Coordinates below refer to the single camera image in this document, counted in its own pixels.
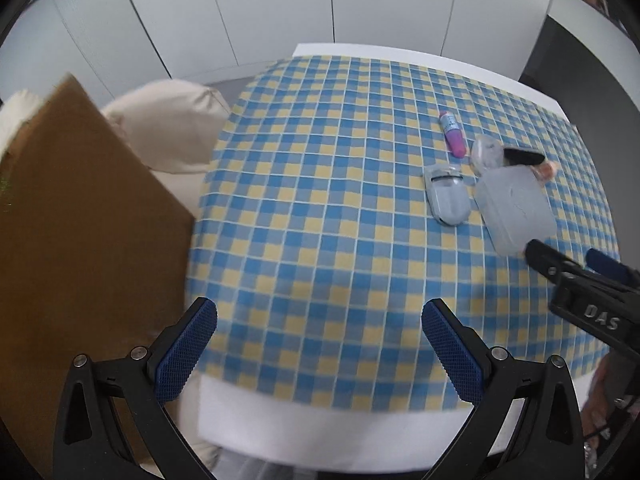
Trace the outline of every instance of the beige pillow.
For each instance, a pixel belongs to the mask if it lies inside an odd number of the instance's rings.
[[[229,111],[216,89],[177,79],[149,83],[102,109],[142,163],[165,173],[206,171]]]
[[[0,108],[0,160],[23,123],[31,119],[44,101],[28,90],[16,92]]]

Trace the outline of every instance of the screw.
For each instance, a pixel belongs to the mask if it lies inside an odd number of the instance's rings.
[[[86,355],[84,354],[77,355],[76,358],[74,359],[74,366],[76,368],[84,366],[85,364],[86,364]]]
[[[551,363],[556,368],[563,368],[564,367],[564,359],[562,359],[559,355],[552,355],[551,356]]]
[[[146,348],[143,346],[136,346],[132,351],[131,351],[131,358],[139,361],[140,359],[142,359],[144,356],[146,355]]]
[[[625,408],[629,407],[629,404],[632,400],[632,396],[625,395],[624,397],[618,397],[616,400],[614,400],[613,405],[620,410],[624,410]]]
[[[493,348],[491,348],[491,355],[498,359],[498,361],[504,361],[507,357],[509,357],[509,352],[507,352],[501,346],[494,346]]]

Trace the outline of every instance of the white cabinet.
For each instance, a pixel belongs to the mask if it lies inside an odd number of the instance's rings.
[[[455,0],[442,55],[518,79],[549,1]]]
[[[549,16],[598,58],[640,110],[640,56],[633,41],[583,0],[552,0]]]
[[[298,43],[332,42],[331,0],[217,0],[240,65],[290,56]]]
[[[54,1],[75,44],[114,96],[167,78],[129,0]]]
[[[216,0],[132,1],[172,77],[237,65]]]
[[[337,43],[440,54],[453,0],[333,0]]]
[[[67,72],[99,107],[112,99],[66,30],[53,0],[39,0],[22,13],[0,47],[0,97],[7,100],[22,89],[46,97]]]

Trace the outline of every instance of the cardboard box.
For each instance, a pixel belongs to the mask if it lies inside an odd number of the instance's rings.
[[[73,357],[124,357],[180,317],[193,217],[74,78],[23,125],[0,178],[0,416],[50,478]]]

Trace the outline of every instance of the tablecloth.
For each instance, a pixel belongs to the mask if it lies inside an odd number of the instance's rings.
[[[340,56],[275,63],[243,92],[212,156],[194,227],[188,299],[218,307],[203,372],[314,406],[441,410],[464,405],[420,330],[440,297],[488,346],[562,355],[574,378],[605,348],[548,312],[549,284],[495,254],[473,203],[438,224],[422,168],[450,160],[438,113],[472,143],[489,134],[542,150],[548,242],[581,261],[617,257],[593,161],[571,125],[513,94],[416,65]],[[468,159],[465,182],[476,181]]]

